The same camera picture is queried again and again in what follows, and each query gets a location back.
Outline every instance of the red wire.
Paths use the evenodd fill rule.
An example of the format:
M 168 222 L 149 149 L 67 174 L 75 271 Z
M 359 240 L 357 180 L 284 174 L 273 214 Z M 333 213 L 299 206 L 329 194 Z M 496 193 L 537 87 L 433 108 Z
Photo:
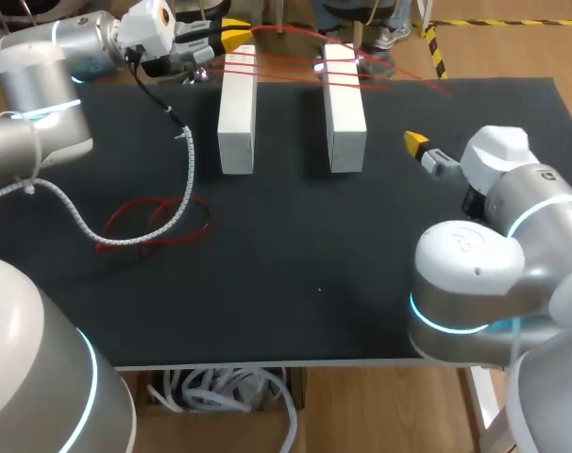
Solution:
M 388 91 L 391 90 L 391 87 L 387 87 L 386 85 L 367 85 L 367 84 L 348 84 L 348 83 L 337 83 L 337 82 L 325 82 L 323 80 L 313 80 L 313 79 L 305 79 L 305 78 L 296 78 L 296 77 L 284 77 L 282 75 L 268 75 L 268 74 L 260 74 L 260 73 L 245 73 L 244 71 L 230 71 L 227 69 L 215 69 L 215 68 L 207 68 L 207 72 L 215 73 L 215 74 L 242 74 L 243 76 L 261 76 L 267 78 L 274 78 L 275 80 L 285 80 L 287 82 L 304 82 L 304 83 L 314 83 L 317 85 L 335 85 L 337 87 L 349 87 L 349 88 L 359 88 L 362 90 L 378 90 L 378 91 Z
M 158 217 L 158 215 L 161 212 L 164 212 L 165 214 L 168 215 L 169 214 L 168 209 L 172 205 L 175 205 L 177 203 L 181 203 L 182 200 L 183 200 L 182 197 L 170 198 L 168 200 L 164 200 L 162 198 L 157 198 L 157 197 L 145 197 L 145 198 L 138 198 L 136 200 L 129 201 L 128 203 L 123 205 L 121 208 L 119 208 L 116 212 L 114 212 L 111 215 L 109 220 L 104 225 L 104 228 L 102 229 L 102 236 L 107 236 L 108 231 L 113 226 L 114 222 L 116 220 L 118 220 L 118 218 L 120 216 L 124 215 L 128 210 L 131 210 L 132 208 L 135 208 L 135 207 L 140 206 L 140 205 L 148 204 L 148 203 L 158 203 L 159 206 L 154 210 L 154 212 L 152 212 L 152 214 L 150 215 L 150 217 L 147 221 L 147 225 L 145 227 L 145 230 L 148 230 L 150 227 L 150 224 Z M 180 243 L 188 243 L 190 241 L 198 239 L 200 236 L 202 236 L 202 234 L 204 234 L 207 231 L 207 229 L 209 228 L 209 225 L 210 225 L 210 207 L 209 207 L 209 204 L 206 202 L 206 200 L 204 198 L 200 198 L 198 196 L 193 196 L 192 198 L 190 198 L 190 202 L 199 203 L 200 205 L 202 205 L 202 207 L 204 208 L 204 211 L 207 213 L 207 223 L 204 226 L 202 226 L 200 229 L 198 229 L 196 232 L 194 232 L 188 236 L 184 236 L 181 238 L 169 238 L 169 239 L 151 239 L 149 241 L 145 241 L 144 243 L 139 243 L 139 245 L 143 247 L 144 253 L 145 253 L 145 248 L 148 245 L 162 245 L 162 244 L 175 245 L 175 244 L 180 244 Z M 115 248 L 124 248 L 124 247 L 122 247 L 121 245 L 108 245 L 105 243 L 98 243 L 95 247 L 95 254 L 99 255 L 99 253 L 101 253 L 105 250 L 111 250 L 111 249 L 115 249 Z
M 120 216 L 124 215 L 128 210 L 131 210 L 132 208 L 135 208 L 140 205 L 145 205 L 148 203 L 158 203 L 159 205 L 162 206 L 164 200 L 162 198 L 154 196 L 147 196 L 144 198 L 138 198 L 136 200 L 129 201 L 111 215 L 111 217 L 104 225 L 104 228 L 101 230 L 101 235 L 103 237 L 108 237 L 109 229 L 114 225 L 114 222 L 116 222 L 116 220 L 118 220 Z M 108 245 L 106 243 L 98 243 L 95 246 L 95 254 L 99 255 L 99 253 L 103 252 L 104 250 L 110 250 L 112 248 L 122 248 L 122 247 L 120 245 Z
M 178 196 L 178 197 L 169 198 L 168 200 L 163 201 L 162 204 L 160 206 L 158 206 L 154 212 L 152 212 L 152 215 L 150 216 L 150 218 L 147 222 L 146 230 L 150 228 L 150 225 L 155 220 L 155 218 L 158 216 L 158 214 L 160 214 L 162 211 L 169 212 L 168 209 L 171 206 L 180 204 L 182 200 L 183 200 L 183 198 Z M 199 203 L 200 205 L 202 205 L 202 208 L 204 208 L 204 211 L 207 213 L 207 223 L 204 224 L 201 228 L 199 228 L 194 233 L 189 234 L 188 236 L 182 236 L 180 238 L 150 239 L 149 241 L 145 241 L 143 243 L 143 252 L 145 252 L 145 248 L 149 245 L 177 245 L 180 243 L 188 243 L 190 241 L 195 241 L 196 239 L 198 239 L 200 236 L 202 236 L 209 229 L 209 226 L 210 226 L 210 207 L 209 207 L 209 204 L 207 203 L 207 201 L 204 198 L 200 198 L 199 196 L 193 196 L 192 198 L 190 198 L 190 202 L 191 203 Z
M 242 55 L 250 57 L 250 54 L 245 52 L 229 52 L 230 55 Z M 256 54 L 258 59 L 275 59 L 277 61 L 290 61 L 292 63 L 326 63 L 328 61 L 357 61 L 356 59 L 295 59 L 293 57 L 279 57 L 277 55 Z
M 226 62 L 225 66 L 249 66 L 253 68 L 259 69 L 268 69 L 268 70 L 275 70 L 275 71 L 284 71 L 289 73 L 306 73 L 306 71 L 301 71 L 301 67 L 293 68 L 291 66 L 275 66 L 271 64 L 254 64 L 254 63 L 236 63 L 236 62 Z M 358 76 L 361 78 L 374 78 L 377 80 L 391 80 L 391 78 L 387 77 L 386 75 L 375 75 L 375 74 L 351 74 L 351 73 L 335 73 L 332 71 L 322 71 L 322 74 L 334 74 L 336 76 Z
M 355 49 L 352 45 L 348 45 L 345 44 L 344 42 L 338 41 L 338 40 L 334 40 L 332 38 L 329 38 L 328 36 L 324 36 L 321 35 L 320 33 L 316 33 L 314 31 L 309 31 L 309 30 L 304 30 L 301 28 L 296 28 L 294 26 L 287 26 L 287 25 L 283 25 L 283 26 L 277 26 L 277 25 L 258 25 L 258 26 L 253 26 L 250 31 L 251 32 L 256 32 L 256 31 L 268 31 L 268 30 L 272 30 L 272 31 L 279 31 L 279 30 L 285 30 L 285 31 L 291 31 L 293 33 L 298 33 L 300 35 L 307 35 L 307 36 L 311 36 L 313 38 L 317 38 L 318 40 L 322 40 L 324 42 L 332 42 L 335 44 L 339 44 L 342 47 L 345 47 L 347 49 L 352 50 L 353 52 L 355 52 L 357 55 L 361 55 L 363 56 L 365 59 L 369 60 L 369 61 L 374 61 L 375 63 L 381 64 L 382 66 L 385 66 L 387 68 L 393 68 L 396 71 L 399 71 L 402 74 L 405 74 L 406 76 L 410 76 L 412 78 L 414 78 L 415 80 L 419 80 L 422 81 L 423 83 L 429 85 L 430 87 L 432 87 L 434 90 L 437 90 L 438 92 L 442 92 L 443 94 L 445 94 L 448 97 L 451 97 L 451 93 L 447 90 L 445 90 L 444 88 L 440 87 L 439 85 L 431 82 L 430 80 L 425 80 L 422 77 L 420 77 L 419 75 L 416 75 L 410 71 L 407 71 L 405 69 L 402 69 L 400 67 L 398 67 L 397 65 L 390 63 L 388 61 L 384 61 L 382 59 L 379 59 L 378 57 L 375 57 L 374 55 L 368 54 L 366 52 L 363 52 L 360 49 Z

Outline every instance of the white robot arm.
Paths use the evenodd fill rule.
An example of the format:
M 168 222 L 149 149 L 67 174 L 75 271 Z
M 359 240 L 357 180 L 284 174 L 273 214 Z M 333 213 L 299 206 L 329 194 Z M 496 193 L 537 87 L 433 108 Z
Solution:
M 484 225 L 445 222 L 420 238 L 411 338 L 441 361 L 505 367 L 572 327 L 572 189 L 515 127 L 481 129 L 458 171 Z
M 120 70 L 129 52 L 141 61 L 169 55 L 175 27 L 165 0 L 144 0 L 122 22 L 98 12 L 3 38 L 0 85 L 11 112 L 0 118 L 0 183 L 88 153 L 93 139 L 75 83 Z M 189 146 L 181 210 L 192 181 Z M 0 261 L 0 453 L 130 453 L 135 431 L 130 393 L 110 364 L 27 276 Z

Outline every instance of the black mat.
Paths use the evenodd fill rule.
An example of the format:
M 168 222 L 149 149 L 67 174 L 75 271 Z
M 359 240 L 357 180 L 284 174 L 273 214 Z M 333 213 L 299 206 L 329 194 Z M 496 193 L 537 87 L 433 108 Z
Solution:
M 194 193 L 212 209 L 195 243 L 139 260 L 94 254 L 45 189 L 0 200 L 0 258 L 32 277 L 114 365 L 400 359 L 415 243 L 460 218 L 463 192 L 411 159 L 411 129 L 459 157 L 484 125 L 524 127 L 535 155 L 572 184 L 572 120 L 548 79 L 449 80 L 447 98 L 396 82 L 365 92 L 363 173 L 328 172 L 320 88 L 260 84 L 255 175 L 222 176 L 219 90 L 162 86 L 196 144 Z M 182 194 L 186 153 L 135 87 L 81 87 L 94 152 L 45 172 L 99 231 L 136 197 Z M 181 224 L 199 222 L 192 207 Z

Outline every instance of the jeans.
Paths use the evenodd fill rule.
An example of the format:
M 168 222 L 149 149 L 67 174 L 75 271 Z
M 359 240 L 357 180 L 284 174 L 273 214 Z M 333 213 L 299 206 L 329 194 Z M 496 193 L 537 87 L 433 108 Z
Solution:
M 384 21 L 383 26 L 388 26 L 392 30 L 400 28 L 410 20 L 410 9 L 412 9 L 412 0 L 399 0 L 395 13 Z
M 407 3 L 407 10 L 408 12 L 405 13 L 405 16 L 401 19 L 401 23 L 403 24 L 405 19 L 410 15 L 410 3 L 412 0 L 403 0 L 404 3 Z M 328 7 L 332 7 L 335 9 L 341 9 L 342 11 L 351 10 L 365 10 L 367 14 L 372 10 L 373 6 L 375 5 L 375 0 L 311 0 L 311 7 L 313 9 L 313 15 L 315 16 L 315 22 L 317 23 L 317 29 L 320 31 L 331 30 L 337 28 L 341 23 L 341 19 L 335 17 L 334 15 L 330 14 L 325 5 Z M 379 0 L 379 11 L 382 13 L 382 17 L 385 16 L 385 11 L 388 11 L 388 14 L 391 14 L 395 5 L 395 0 Z

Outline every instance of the white block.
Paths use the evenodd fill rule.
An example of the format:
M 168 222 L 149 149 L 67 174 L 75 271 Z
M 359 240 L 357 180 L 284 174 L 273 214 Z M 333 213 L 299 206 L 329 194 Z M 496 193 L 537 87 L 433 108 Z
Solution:
M 351 59 L 352 61 L 327 61 L 324 74 L 328 83 L 356 85 L 359 87 L 355 52 L 340 44 L 324 46 L 326 60 Z M 332 173 L 360 172 L 365 149 L 365 116 L 360 88 L 338 85 L 324 86 L 328 158 Z
M 245 74 L 225 73 L 219 110 L 219 152 L 221 168 L 226 175 L 250 175 L 255 161 L 255 114 L 257 109 L 257 76 L 255 46 L 241 45 L 237 52 L 248 55 L 226 55 L 225 69 Z

